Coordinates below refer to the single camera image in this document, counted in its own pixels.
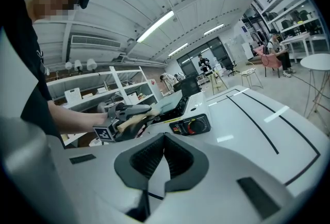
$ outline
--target black knob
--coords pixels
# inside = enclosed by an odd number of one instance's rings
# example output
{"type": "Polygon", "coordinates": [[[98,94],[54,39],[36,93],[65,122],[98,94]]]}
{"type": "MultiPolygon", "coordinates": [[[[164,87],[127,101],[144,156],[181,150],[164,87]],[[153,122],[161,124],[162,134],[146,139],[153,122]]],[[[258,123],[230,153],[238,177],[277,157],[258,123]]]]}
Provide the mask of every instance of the black knob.
{"type": "Polygon", "coordinates": [[[194,120],[190,123],[190,128],[192,131],[195,132],[195,134],[202,133],[204,127],[205,127],[204,123],[200,120],[194,120]]]}

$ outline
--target window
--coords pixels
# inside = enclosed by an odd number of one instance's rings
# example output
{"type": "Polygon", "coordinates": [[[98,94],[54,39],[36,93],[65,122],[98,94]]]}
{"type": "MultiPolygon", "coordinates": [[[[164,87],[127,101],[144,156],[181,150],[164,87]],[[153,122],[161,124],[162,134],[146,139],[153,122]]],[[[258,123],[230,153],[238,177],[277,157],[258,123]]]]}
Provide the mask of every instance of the window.
{"type": "Polygon", "coordinates": [[[217,58],[218,62],[220,62],[223,58],[228,57],[227,51],[222,45],[220,39],[212,39],[177,60],[186,76],[202,73],[198,66],[198,54],[200,53],[202,53],[202,55],[207,57],[210,61],[212,60],[210,64],[212,67],[215,65],[215,62],[213,61],[214,57],[217,58]]]}

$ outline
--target pink chair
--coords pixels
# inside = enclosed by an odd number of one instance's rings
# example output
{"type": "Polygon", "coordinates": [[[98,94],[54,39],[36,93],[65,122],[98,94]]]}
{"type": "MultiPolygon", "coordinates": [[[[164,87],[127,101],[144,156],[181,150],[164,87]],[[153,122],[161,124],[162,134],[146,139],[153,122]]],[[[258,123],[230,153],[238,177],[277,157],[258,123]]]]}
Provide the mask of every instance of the pink chair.
{"type": "Polygon", "coordinates": [[[262,65],[265,67],[265,77],[266,77],[266,67],[277,68],[278,78],[279,78],[279,68],[282,66],[281,61],[276,57],[275,54],[264,54],[263,45],[255,48],[254,51],[260,56],[262,65]]]}

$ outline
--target black t-shirt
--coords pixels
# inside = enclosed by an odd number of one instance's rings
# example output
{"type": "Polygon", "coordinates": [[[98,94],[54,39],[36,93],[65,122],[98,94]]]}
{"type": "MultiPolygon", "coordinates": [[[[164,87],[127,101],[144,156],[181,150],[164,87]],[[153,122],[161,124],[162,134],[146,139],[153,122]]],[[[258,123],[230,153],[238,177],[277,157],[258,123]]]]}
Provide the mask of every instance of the black t-shirt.
{"type": "Polygon", "coordinates": [[[210,62],[209,59],[207,58],[202,58],[202,60],[200,60],[198,62],[198,66],[201,67],[202,66],[202,63],[204,64],[204,67],[203,67],[203,72],[208,72],[209,70],[211,70],[211,66],[210,65],[206,65],[206,62],[210,62]]]}
{"type": "Polygon", "coordinates": [[[48,91],[44,73],[40,70],[42,53],[37,42],[37,34],[27,14],[24,0],[11,0],[11,3],[4,17],[4,29],[23,63],[38,79],[38,84],[26,102],[21,118],[39,126],[45,134],[58,137],[62,142],[48,108],[47,101],[52,100],[52,97],[48,91]]]}

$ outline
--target person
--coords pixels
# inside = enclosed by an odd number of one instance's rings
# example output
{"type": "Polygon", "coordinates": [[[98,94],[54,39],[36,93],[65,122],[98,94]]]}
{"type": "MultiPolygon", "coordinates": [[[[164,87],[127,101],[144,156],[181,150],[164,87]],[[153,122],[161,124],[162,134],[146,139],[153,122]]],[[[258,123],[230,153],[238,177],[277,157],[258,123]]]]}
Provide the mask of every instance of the person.
{"type": "Polygon", "coordinates": [[[173,85],[178,83],[177,79],[172,74],[169,74],[169,73],[163,73],[160,76],[160,81],[166,82],[168,84],[170,90],[173,90],[173,85]]]}
{"type": "Polygon", "coordinates": [[[295,73],[295,70],[291,68],[290,57],[287,49],[284,49],[279,41],[277,32],[274,28],[270,30],[271,38],[269,42],[264,46],[264,54],[275,54],[276,57],[281,61],[283,67],[283,76],[286,78],[291,77],[291,73],[295,73]]]}
{"type": "Polygon", "coordinates": [[[32,24],[39,19],[67,13],[78,4],[79,0],[10,0],[3,20],[13,48],[38,80],[21,118],[39,126],[46,135],[58,137],[62,144],[60,133],[92,132],[93,126],[104,123],[108,115],[79,113],[55,105],[45,80],[43,52],[32,24]]]}
{"type": "Polygon", "coordinates": [[[209,59],[203,58],[201,53],[198,54],[198,58],[199,58],[198,66],[201,68],[201,70],[204,73],[208,72],[209,70],[212,70],[209,59]]]}
{"type": "Polygon", "coordinates": [[[183,73],[176,73],[174,77],[180,82],[181,80],[185,79],[185,75],[183,73]]]}

